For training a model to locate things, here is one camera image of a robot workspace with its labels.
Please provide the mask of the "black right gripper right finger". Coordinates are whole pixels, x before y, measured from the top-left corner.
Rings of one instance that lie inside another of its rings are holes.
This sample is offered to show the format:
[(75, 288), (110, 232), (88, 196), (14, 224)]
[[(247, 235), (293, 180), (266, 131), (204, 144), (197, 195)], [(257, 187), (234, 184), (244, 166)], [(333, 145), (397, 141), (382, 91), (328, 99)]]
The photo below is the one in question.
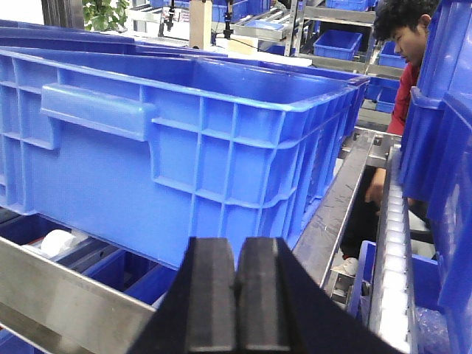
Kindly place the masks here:
[(236, 280), (240, 353), (397, 351), (335, 304), (281, 238), (247, 238)]

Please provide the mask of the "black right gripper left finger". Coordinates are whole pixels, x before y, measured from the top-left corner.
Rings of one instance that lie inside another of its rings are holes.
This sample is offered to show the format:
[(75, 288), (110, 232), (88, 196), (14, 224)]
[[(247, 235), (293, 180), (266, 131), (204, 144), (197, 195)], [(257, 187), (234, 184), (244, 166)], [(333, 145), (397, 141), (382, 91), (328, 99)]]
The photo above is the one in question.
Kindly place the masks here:
[(234, 353), (235, 263), (225, 238), (189, 239), (173, 284), (129, 353)]

